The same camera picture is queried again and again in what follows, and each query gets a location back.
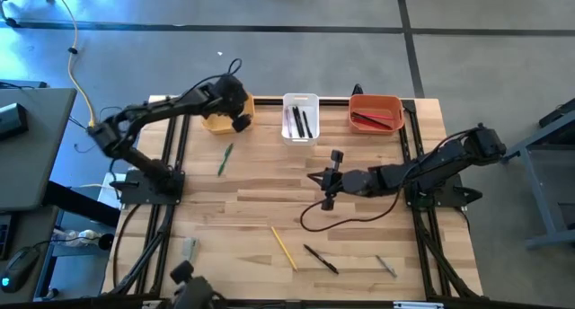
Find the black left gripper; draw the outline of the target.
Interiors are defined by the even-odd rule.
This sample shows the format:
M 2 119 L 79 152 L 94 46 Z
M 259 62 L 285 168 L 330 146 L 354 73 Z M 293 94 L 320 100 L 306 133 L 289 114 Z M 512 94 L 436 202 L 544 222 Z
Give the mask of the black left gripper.
M 247 93 L 234 75 L 220 77 L 211 85 L 210 92 L 216 99 L 215 113 L 229 117 L 235 132 L 240 133 L 251 126 L 252 115 L 243 113 Z

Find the black box device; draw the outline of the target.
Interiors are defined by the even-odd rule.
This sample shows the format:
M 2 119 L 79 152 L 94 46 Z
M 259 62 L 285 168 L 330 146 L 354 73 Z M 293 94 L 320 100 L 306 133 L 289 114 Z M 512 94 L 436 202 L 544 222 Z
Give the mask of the black box device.
M 29 130 L 27 110 L 20 103 L 0 107 L 0 141 Z

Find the red pencil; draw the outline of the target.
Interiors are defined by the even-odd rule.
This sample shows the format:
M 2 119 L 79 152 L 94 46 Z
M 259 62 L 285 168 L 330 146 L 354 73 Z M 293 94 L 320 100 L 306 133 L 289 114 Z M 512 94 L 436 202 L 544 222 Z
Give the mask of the red pencil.
M 351 124 L 357 129 L 357 131 L 381 131 L 384 129 L 378 124 L 365 119 L 352 119 Z
M 394 120 L 394 117 L 392 116 L 385 116 L 385 115 L 377 115 L 377 114 L 365 114 L 365 113 L 354 113 L 355 117 L 358 118 L 362 118 L 362 119 L 368 119 L 368 120 L 373 120 L 373 121 L 379 121 L 379 120 Z

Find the yellow pencil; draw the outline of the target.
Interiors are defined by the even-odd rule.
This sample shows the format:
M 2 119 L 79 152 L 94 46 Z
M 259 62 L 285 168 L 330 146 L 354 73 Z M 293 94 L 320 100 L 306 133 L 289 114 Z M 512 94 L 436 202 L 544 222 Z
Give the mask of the yellow pencil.
M 298 272 L 298 267 L 296 265 L 296 262 L 294 261 L 293 257 L 291 256 L 291 254 L 289 253 L 286 245 L 283 243 L 283 241 L 281 240 L 278 231 L 275 229 L 274 226 L 270 227 L 271 232 L 273 233 L 276 241 L 279 244 L 279 247 L 281 248 L 281 250 L 284 252 L 285 256 L 287 257 L 287 260 L 292 268 L 293 271 Z

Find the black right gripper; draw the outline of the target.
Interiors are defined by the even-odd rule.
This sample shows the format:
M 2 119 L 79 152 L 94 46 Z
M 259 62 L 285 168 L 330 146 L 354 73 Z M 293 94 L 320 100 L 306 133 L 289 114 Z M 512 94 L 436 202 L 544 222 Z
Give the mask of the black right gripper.
M 337 193 L 349 192 L 347 188 L 349 173 L 339 171 L 343 156 L 344 153 L 342 151 L 333 149 L 331 152 L 331 167 L 326 167 L 321 172 L 312 172 L 307 174 L 307 177 L 317 183 L 320 186 L 320 190 L 324 193 L 324 199 L 321 201 L 321 210 L 333 210 L 334 198 Z

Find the white plastic bin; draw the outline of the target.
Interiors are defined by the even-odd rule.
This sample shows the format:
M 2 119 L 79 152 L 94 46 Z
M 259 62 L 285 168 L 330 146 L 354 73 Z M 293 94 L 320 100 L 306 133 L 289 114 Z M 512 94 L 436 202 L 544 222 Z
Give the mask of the white plastic bin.
M 320 136 L 320 103 L 319 97 L 314 93 L 286 93 L 282 98 L 282 129 L 281 136 L 284 139 L 284 143 L 289 146 L 313 146 L 319 141 Z M 305 130 L 305 123 L 302 115 L 302 111 L 306 112 L 306 116 L 309 121 L 311 132 L 313 138 L 308 138 L 305 130 L 305 138 L 299 138 L 296 130 L 296 124 L 292 114 L 292 106 L 297 106 L 301 115 L 303 127 Z M 291 129 L 293 137 L 288 137 L 288 132 L 286 128 L 286 119 L 284 114 L 284 109 L 289 108 L 289 114 L 291 118 Z

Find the clear plastic bottle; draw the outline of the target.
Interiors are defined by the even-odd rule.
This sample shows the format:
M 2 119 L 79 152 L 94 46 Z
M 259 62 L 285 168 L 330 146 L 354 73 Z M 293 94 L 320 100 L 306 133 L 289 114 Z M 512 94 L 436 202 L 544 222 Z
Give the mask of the clear plastic bottle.
M 55 228 L 52 233 L 51 241 L 66 247 L 84 247 L 88 244 L 97 244 L 102 234 L 93 230 L 59 230 Z

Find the white paper sheet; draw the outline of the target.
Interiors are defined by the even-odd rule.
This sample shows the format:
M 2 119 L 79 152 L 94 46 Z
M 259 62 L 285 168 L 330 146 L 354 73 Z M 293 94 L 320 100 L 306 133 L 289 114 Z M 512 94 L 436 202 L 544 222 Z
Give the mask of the white paper sheet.
M 101 184 L 97 200 L 102 204 L 122 210 L 125 206 L 120 202 L 119 199 L 121 192 L 113 189 L 110 183 L 114 179 L 117 179 L 118 181 L 124 181 L 125 177 L 126 177 L 125 173 L 116 173 L 116 174 L 111 174 L 110 172 L 106 173 L 103 182 Z

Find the orange plastic bin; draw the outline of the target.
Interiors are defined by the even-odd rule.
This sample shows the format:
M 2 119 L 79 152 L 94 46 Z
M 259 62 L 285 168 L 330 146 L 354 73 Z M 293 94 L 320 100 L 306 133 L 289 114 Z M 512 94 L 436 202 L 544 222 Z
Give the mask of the orange plastic bin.
M 391 130 L 383 129 L 381 131 L 357 131 L 351 124 L 351 114 L 365 113 L 392 116 L 394 120 L 379 120 L 392 127 Z M 389 95 L 371 95 L 371 94 L 356 94 L 352 95 L 349 99 L 349 129 L 354 134 L 370 134 L 370 135 L 392 135 L 404 126 L 403 104 L 402 101 L 396 96 Z

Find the grey crayon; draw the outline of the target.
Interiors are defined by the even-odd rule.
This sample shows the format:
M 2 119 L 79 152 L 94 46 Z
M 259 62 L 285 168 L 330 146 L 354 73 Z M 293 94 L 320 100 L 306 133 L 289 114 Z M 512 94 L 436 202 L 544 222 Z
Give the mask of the grey crayon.
M 394 268 L 389 265 L 381 256 L 375 255 L 377 261 L 391 274 L 393 278 L 397 278 L 397 273 L 394 271 Z

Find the black aluminium rig frame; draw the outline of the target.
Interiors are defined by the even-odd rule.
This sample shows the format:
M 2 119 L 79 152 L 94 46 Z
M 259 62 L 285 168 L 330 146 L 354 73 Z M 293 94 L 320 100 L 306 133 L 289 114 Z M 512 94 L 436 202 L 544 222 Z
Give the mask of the black aluminium rig frame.
M 404 199 L 340 194 L 333 210 L 322 211 L 317 201 L 323 193 L 307 177 L 330 164 L 333 149 L 344 153 L 341 167 L 346 171 L 401 163 L 400 138 L 353 134 L 347 107 L 334 99 L 321 104 L 319 141 L 289 146 L 281 136 L 281 112 L 280 99 L 260 98 L 251 127 L 228 135 L 214 135 L 200 118 L 191 119 L 182 161 L 186 185 L 175 210 L 165 267 L 181 263 L 183 240 L 196 237 L 196 273 L 229 299 L 423 299 L 412 214 Z M 231 143 L 234 149 L 218 177 Z M 304 244 L 333 264 L 339 275 Z

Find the black keyboard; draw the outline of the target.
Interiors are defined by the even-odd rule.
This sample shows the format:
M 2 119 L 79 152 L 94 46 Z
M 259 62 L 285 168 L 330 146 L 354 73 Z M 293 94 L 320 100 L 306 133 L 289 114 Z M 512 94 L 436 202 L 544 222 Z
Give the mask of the black keyboard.
M 0 214 L 0 260 L 5 260 L 11 245 L 13 236 L 13 216 Z

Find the green pen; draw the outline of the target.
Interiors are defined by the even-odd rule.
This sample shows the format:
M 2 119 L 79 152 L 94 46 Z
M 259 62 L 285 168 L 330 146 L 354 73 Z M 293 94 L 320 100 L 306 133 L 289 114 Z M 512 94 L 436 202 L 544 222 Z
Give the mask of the green pen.
M 218 177 L 220 177 L 220 176 L 223 174 L 224 169 L 225 169 L 226 164 L 227 164 L 227 161 L 228 161 L 228 158 L 229 158 L 230 154 L 232 153 L 233 149 L 234 149 L 234 143 L 231 143 L 231 144 L 226 148 L 226 150 L 225 150 L 225 152 L 224 152 L 223 160 L 222 160 L 221 164 L 220 164 L 219 167 L 218 167 L 218 171 L 217 171 L 217 176 L 218 176 Z

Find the black jointed device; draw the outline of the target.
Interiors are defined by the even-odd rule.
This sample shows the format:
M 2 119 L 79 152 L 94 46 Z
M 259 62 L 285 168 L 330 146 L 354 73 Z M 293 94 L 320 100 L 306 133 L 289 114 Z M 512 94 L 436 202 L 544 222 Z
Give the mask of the black jointed device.
M 174 292 L 172 309 L 214 309 L 215 291 L 202 277 L 193 277 L 194 267 L 184 260 L 170 273 L 173 282 L 179 287 Z

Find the grey desk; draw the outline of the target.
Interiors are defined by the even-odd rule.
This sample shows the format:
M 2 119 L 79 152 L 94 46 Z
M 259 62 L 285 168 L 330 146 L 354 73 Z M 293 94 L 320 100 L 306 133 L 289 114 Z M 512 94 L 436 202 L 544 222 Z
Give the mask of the grey desk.
M 28 123 L 26 132 L 0 140 L 0 212 L 42 203 L 75 97 L 72 88 L 0 90 L 0 109 L 18 103 Z

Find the yellow plastic bin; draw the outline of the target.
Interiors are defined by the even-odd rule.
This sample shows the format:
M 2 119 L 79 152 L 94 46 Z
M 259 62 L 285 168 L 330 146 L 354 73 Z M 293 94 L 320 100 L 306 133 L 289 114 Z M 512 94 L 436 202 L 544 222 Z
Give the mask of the yellow plastic bin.
M 254 119 L 255 104 L 251 93 L 248 93 L 248 100 L 244 104 L 243 115 L 250 115 Z M 210 115 L 207 119 L 201 119 L 202 126 L 214 135 L 233 134 L 235 130 L 232 120 L 227 116 Z

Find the grey metal bench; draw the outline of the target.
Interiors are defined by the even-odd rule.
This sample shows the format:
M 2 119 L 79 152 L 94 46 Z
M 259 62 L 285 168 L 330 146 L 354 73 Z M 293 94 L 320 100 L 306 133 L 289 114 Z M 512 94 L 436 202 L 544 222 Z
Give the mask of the grey metal bench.
M 539 129 L 514 144 L 503 156 L 523 164 L 545 234 L 526 240 L 536 248 L 575 244 L 575 98 L 538 121 Z

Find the white label strip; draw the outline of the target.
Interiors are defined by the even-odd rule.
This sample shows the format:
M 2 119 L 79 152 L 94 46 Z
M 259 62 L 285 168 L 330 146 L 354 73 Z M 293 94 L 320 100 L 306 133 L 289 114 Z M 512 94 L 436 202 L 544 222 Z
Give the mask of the white label strip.
M 445 309 L 441 303 L 395 301 L 393 309 Z

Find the black computer mouse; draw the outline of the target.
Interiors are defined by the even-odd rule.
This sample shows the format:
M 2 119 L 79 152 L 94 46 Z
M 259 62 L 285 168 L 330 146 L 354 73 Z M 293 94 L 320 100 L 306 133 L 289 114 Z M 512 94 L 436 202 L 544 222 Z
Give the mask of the black computer mouse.
M 26 283 L 36 265 L 40 252 L 31 246 L 21 248 L 8 261 L 0 275 L 0 288 L 5 293 L 15 293 Z

